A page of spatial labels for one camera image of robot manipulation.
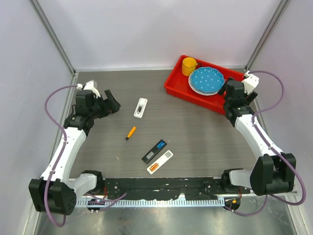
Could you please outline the orange handle screwdriver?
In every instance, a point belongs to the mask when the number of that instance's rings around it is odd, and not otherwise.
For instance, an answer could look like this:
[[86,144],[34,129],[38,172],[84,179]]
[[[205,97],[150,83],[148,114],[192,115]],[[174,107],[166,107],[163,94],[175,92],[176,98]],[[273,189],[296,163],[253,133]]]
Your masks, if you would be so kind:
[[131,136],[134,134],[134,132],[136,131],[136,127],[134,126],[128,133],[128,135],[126,136],[124,142],[121,144],[121,146],[123,146],[125,144],[126,141],[128,141]]

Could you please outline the black remote control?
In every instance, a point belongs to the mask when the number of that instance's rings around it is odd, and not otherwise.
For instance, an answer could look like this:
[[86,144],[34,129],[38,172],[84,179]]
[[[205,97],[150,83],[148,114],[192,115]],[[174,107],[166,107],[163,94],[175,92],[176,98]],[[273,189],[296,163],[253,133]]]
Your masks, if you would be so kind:
[[164,141],[164,140],[160,140],[154,147],[152,147],[152,149],[150,149],[143,157],[142,157],[142,161],[145,163],[145,164],[148,164],[160,151],[161,149],[158,149],[157,148],[157,145],[161,142],[161,141]]

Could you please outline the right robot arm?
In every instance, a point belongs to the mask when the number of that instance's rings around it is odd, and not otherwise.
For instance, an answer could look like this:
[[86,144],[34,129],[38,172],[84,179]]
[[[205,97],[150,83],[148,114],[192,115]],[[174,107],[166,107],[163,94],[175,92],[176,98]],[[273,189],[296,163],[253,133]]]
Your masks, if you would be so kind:
[[218,92],[224,95],[223,109],[225,117],[239,131],[257,161],[253,170],[243,168],[226,169],[222,174],[221,188],[226,193],[233,193],[238,187],[253,190],[258,195],[286,193],[293,190],[296,167],[295,156],[284,153],[268,137],[257,120],[250,103],[257,96],[248,94],[241,81],[228,78]]

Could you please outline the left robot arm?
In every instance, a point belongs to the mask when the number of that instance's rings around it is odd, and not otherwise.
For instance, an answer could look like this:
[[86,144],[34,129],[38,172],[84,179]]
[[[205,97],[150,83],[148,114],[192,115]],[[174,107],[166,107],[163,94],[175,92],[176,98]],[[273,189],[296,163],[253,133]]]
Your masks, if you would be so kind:
[[96,96],[91,89],[76,93],[76,103],[61,127],[63,136],[53,158],[40,178],[29,183],[36,211],[70,215],[81,196],[103,192],[105,183],[100,171],[85,170],[73,181],[69,175],[94,121],[118,112],[121,107],[110,90],[105,90],[105,95],[106,99]]

